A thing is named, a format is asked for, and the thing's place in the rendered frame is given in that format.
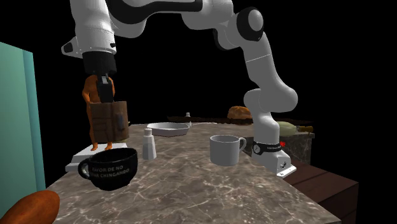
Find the white oval dish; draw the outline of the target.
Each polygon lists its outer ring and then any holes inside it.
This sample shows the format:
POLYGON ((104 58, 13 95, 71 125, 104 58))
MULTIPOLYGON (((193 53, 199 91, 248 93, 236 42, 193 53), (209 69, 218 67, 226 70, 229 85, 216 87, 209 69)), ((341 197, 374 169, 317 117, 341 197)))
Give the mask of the white oval dish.
POLYGON ((175 137, 186 135, 190 126, 185 123, 160 122, 149 123, 147 128, 152 129, 154 136, 175 137))

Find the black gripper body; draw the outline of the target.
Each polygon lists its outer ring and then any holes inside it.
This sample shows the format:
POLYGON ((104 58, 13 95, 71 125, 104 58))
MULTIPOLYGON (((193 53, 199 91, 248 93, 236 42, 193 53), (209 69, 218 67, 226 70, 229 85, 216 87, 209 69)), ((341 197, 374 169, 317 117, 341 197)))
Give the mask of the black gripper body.
POLYGON ((109 52, 91 51, 82 54, 87 74, 115 74, 117 72, 115 56, 109 52))

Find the brown wooden robot stand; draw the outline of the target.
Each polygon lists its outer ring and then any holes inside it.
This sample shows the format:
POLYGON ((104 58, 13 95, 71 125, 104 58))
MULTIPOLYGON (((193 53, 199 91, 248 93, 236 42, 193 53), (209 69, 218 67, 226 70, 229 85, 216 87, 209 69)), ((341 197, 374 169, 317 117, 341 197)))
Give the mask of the brown wooden robot stand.
POLYGON ((341 219, 356 224, 359 183, 332 172, 292 160, 297 170, 284 178, 290 185, 341 219))

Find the orange human figure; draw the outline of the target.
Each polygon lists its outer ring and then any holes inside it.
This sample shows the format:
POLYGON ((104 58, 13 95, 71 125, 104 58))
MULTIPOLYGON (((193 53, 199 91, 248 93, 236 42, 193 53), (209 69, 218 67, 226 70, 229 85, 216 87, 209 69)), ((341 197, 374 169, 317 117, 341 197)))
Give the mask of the orange human figure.
POLYGON ((92 113, 91 113, 90 105, 94 104, 94 103, 101 102, 98 91, 97 91, 97 76, 96 75, 94 75, 94 74, 90 75, 85 80, 85 84, 84 84, 84 87, 82 90, 82 96, 83 96, 83 99, 87 105, 87 116, 88 116, 89 123, 90 123, 90 139, 92 142, 91 151, 95 151, 98 148, 98 142, 95 140, 95 136, 94 136, 92 113))

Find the black mug with pale lettering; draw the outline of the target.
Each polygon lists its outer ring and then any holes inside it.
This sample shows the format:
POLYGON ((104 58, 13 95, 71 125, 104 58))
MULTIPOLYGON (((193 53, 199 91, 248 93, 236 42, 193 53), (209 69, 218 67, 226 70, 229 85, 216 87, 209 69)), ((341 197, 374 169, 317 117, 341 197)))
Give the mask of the black mug with pale lettering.
POLYGON ((133 148, 113 148, 82 160, 79 175, 101 190, 127 186, 137 173, 138 156, 133 148))

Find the orange-brown oval loaf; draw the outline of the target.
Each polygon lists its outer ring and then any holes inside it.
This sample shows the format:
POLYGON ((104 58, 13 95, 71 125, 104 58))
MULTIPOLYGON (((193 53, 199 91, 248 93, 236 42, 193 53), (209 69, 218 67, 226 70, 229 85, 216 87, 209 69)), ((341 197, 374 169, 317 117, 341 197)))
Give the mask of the orange-brown oval loaf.
POLYGON ((41 190, 20 199, 0 219, 0 224, 53 224, 59 208, 59 195, 41 190))

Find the pale green bottle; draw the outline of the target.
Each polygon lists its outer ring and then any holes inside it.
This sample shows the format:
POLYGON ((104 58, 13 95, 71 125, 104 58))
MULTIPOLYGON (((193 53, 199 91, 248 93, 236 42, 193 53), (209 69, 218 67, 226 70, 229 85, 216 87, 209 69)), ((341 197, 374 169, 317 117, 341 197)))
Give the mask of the pale green bottle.
POLYGON ((279 135, 281 137, 294 136, 298 134, 310 134, 314 131, 312 126, 293 125, 289 122, 277 122, 279 124, 279 135))

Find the teal cabinet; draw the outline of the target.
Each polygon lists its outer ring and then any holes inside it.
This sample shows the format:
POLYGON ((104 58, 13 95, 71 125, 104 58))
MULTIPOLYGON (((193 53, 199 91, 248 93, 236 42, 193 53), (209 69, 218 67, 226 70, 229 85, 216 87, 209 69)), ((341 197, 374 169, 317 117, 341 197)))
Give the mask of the teal cabinet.
POLYGON ((45 188, 33 54, 0 42, 0 218, 45 188))

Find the brown bread loaf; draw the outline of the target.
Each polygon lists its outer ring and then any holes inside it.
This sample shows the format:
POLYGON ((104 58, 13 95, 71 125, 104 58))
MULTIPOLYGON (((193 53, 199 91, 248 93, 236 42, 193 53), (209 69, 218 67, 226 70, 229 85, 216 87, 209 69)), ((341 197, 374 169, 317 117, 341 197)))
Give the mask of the brown bread loaf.
POLYGON ((231 123, 238 125, 250 125, 253 122, 250 111, 243 106, 232 106, 228 111, 227 118, 231 123))

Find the white flat base slab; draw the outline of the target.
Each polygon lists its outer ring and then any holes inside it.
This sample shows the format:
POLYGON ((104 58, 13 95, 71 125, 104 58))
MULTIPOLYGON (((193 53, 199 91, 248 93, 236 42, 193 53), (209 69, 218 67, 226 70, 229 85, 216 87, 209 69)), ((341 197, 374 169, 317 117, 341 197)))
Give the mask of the white flat base slab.
POLYGON ((95 155, 96 153, 104 151, 105 147, 107 144, 98 144, 98 147, 95 151, 92 151, 92 145, 87 146, 84 150, 81 150, 77 154, 75 154, 71 162, 65 166, 65 171, 66 172, 77 172, 78 171, 78 165, 81 161, 83 161, 86 158, 91 157, 92 155, 95 155))

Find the white salt shaker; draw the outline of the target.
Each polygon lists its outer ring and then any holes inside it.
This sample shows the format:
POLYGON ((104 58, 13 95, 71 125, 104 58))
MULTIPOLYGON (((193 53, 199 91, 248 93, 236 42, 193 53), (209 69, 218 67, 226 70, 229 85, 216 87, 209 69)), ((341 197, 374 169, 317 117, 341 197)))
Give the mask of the white salt shaker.
POLYGON ((143 159, 153 160, 157 157, 155 148, 155 139, 152 134, 152 129, 145 128, 143 136, 143 159))

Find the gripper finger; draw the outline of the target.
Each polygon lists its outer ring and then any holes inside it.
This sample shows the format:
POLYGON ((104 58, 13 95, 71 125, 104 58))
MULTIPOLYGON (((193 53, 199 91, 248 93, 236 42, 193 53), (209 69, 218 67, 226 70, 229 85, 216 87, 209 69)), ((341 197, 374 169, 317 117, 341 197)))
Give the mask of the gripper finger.
POLYGON ((97 93, 101 103, 111 103, 114 101, 114 84, 112 79, 106 73, 105 75, 96 75, 97 93))

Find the plain grey mug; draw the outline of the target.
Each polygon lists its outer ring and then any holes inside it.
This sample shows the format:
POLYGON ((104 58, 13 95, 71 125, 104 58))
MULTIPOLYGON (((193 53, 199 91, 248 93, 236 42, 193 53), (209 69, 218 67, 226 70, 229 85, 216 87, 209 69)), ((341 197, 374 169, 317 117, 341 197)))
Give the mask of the plain grey mug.
POLYGON ((220 166, 233 166, 239 162, 240 152, 246 147, 247 141, 243 137, 231 135, 211 136, 210 160, 220 166))

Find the brown leather pouch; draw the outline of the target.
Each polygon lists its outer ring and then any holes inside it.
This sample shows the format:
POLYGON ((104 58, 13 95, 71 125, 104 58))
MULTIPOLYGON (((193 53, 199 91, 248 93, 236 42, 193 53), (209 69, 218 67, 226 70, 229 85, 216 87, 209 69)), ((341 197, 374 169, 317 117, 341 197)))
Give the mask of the brown leather pouch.
POLYGON ((113 143, 129 137, 126 101, 94 103, 90 110, 97 143, 113 143))

